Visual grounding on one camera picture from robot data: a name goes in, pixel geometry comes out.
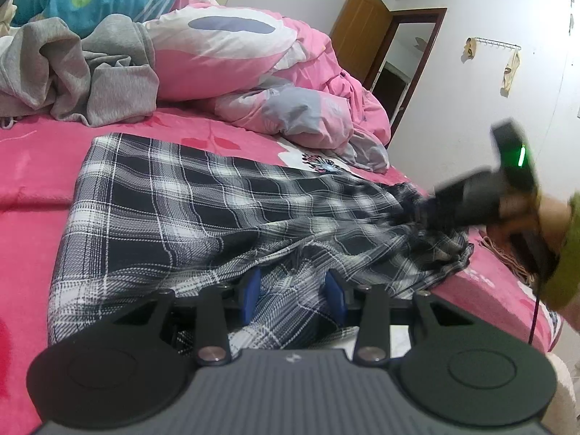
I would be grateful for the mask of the person's right hand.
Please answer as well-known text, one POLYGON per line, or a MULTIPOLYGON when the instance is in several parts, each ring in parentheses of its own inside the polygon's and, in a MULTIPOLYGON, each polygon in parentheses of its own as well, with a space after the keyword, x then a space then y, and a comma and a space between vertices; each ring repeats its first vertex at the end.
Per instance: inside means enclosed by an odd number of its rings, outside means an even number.
POLYGON ((572 206, 549 195, 510 194, 500 200, 500 218, 486 226, 486 234, 507 249, 512 235, 531 232, 559 254, 572 222, 572 206))

